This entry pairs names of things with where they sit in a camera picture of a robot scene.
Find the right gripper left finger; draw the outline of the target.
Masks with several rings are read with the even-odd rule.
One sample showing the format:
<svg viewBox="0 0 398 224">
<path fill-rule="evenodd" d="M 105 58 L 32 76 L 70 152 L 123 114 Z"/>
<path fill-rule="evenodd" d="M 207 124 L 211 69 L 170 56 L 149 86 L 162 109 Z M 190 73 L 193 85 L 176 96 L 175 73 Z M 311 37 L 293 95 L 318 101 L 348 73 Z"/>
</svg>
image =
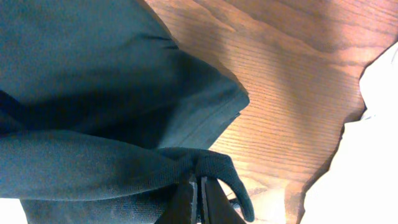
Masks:
<svg viewBox="0 0 398 224">
<path fill-rule="evenodd" d="M 197 223 L 197 180 L 189 179 L 179 183 L 177 191 L 167 209 L 155 224 Z"/>
</svg>

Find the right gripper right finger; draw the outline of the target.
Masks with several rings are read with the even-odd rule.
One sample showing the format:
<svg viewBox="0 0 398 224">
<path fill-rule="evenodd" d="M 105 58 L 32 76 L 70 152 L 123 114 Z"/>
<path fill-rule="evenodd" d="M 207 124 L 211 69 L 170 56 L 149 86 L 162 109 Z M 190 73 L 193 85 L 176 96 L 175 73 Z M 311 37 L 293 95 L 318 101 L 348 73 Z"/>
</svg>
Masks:
<svg viewBox="0 0 398 224">
<path fill-rule="evenodd" d="M 245 224 L 216 179 L 202 177 L 200 183 L 202 224 Z"/>
</svg>

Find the black t-shirt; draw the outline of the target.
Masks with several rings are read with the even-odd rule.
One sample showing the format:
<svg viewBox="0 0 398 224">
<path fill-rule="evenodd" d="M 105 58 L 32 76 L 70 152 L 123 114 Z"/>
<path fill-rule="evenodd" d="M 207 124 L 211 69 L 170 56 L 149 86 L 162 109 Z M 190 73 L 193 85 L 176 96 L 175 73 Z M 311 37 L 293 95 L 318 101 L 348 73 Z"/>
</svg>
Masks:
<svg viewBox="0 0 398 224">
<path fill-rule="evenodd" d="M 248 104 L 139 1 L 2 1 L 1 222 L 155 223 L 202 177 L 251 222 L 210 149 Z"/>
</svg>

